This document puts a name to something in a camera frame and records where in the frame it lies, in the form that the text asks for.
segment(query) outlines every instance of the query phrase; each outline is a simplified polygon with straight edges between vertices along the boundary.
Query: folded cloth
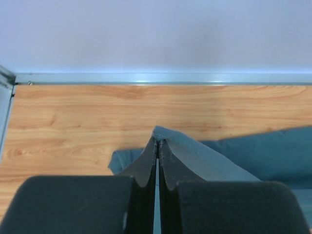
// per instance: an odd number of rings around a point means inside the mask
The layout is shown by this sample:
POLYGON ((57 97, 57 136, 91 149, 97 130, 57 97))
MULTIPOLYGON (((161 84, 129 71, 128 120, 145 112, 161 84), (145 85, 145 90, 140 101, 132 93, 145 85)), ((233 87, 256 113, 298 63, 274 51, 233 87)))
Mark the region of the folded cloth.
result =
MULTIPOLYGON (((173 154, 207 181, 274 180, 285 183, 297 197, 312 227, 311 126, 201 142, 157 126, 152 136, 159 141, 165 139, 173 154)), ((140 156, 142 150, 115 151, 109 168, 114 174, 121 172, 140 156)), ((160 223, 155 224, 154 233, 160 233, 160 223)))

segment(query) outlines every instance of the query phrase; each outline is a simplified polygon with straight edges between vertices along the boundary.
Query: wood grain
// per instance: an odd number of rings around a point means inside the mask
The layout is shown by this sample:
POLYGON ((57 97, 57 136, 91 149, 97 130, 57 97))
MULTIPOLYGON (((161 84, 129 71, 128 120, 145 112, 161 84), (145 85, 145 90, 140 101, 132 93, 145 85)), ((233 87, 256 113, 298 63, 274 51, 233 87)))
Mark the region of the wood grain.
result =
POLYGON ((312 124, 312 86, 18 86, 0 164, 0 219, 34 175, 110 175, 155 125, 218 139, 312 124))

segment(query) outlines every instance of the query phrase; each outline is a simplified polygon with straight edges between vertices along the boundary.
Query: white wall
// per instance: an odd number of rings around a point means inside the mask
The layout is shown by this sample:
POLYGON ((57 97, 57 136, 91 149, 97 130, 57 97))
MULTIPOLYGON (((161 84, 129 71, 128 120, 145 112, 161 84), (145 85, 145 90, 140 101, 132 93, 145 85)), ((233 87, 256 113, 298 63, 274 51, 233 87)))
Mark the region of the white wall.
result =
POLYGON ((14 72, 312 72, 312 0, 1 0, 14 72))

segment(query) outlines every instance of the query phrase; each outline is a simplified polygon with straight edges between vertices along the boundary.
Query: wooden table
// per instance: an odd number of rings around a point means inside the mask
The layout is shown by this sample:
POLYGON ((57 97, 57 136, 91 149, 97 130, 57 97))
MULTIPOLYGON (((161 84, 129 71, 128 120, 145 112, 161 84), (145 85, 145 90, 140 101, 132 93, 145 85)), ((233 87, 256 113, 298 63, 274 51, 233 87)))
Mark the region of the wooden table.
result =
POLYGON ((312 86, 18 86, 0 164, 0 220, 34 175, 111 175, 155 125, 198 140, 312 124, 312 86))

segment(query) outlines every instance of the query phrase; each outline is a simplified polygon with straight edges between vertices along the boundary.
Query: cloth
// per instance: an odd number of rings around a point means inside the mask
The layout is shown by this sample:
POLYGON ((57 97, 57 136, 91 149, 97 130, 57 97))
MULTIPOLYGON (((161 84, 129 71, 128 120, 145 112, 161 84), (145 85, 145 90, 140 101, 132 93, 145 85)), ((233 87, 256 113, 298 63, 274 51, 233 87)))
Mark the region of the cloth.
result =
MULTIPOLYGON (((156 140, 165 139, 174 155, 207 181, 273 180, 288 185, 312 227, 311 126, 201 142, 179 131, 157 126, 152 136, 156 140)), ((109 168, 114 174, 121 172, 142 151, 115 151, 109 168)), ((154 233, 160 233, 160 222, 155 222, 155 226, 154 233)))

